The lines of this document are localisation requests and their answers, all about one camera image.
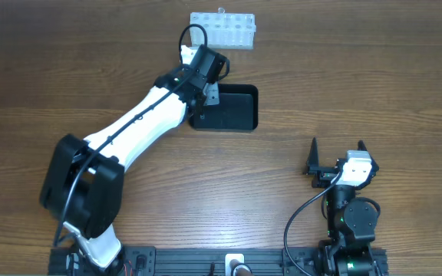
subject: wooden table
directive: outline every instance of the wooden table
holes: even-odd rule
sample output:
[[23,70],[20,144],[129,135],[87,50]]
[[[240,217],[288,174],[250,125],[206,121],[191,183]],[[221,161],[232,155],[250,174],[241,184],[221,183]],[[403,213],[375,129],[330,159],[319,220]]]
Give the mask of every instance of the wooden table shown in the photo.
[[[115,219],[126,245],[281,248],[315,193],[312,137],[333,165],[363,139],[381,167],[374,246],[392,274],[442,274],[442,1],[0,0],[0,274],[44,274],[57,222],[38,204],[54,146],[139,103],[177,66],[190,12],[256,15],[224,83],[259,88],[253,133],[168,133],[132,165]],[[289,233],[315,246],[314,204]]]

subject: white egg carton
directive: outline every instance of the white egg carton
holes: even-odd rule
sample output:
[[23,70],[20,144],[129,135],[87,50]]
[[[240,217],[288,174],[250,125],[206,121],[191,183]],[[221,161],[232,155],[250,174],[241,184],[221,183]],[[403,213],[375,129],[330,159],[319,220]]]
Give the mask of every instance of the white egg carton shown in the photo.
[[[199,24],[206,29],[207,46],[217,49],[253,49],[256,32],[255,15],[219,12],[193,12],[190,24]],[[190,28],[192,46],[204,43],[204,35],[199,28]]]

